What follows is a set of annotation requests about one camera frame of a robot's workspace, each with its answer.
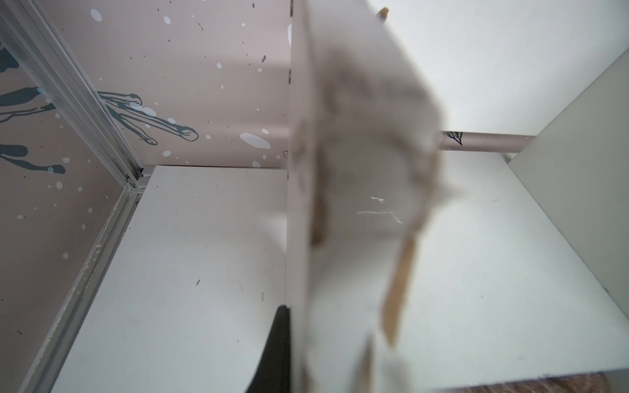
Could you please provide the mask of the pink striped fluffy cloth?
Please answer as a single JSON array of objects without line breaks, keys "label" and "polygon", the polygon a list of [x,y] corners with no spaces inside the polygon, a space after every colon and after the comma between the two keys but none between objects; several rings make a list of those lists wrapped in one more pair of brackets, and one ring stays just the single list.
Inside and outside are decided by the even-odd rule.
[{"label": "pink striped fluffy cloth", "polygon": [[530,381],[461,387],[450,392],[466,393],[608,393],[612,391],[604,373],[542,378]]}]

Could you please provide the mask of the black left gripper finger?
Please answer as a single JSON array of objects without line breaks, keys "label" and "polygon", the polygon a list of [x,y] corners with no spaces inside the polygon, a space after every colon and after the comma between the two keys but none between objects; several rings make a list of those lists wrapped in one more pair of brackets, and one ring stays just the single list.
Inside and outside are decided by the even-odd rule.
[{"label": "black left gripper finger", "polygon": [[290,393],[291,354],[290,309],[281,305],[246,393]]}]

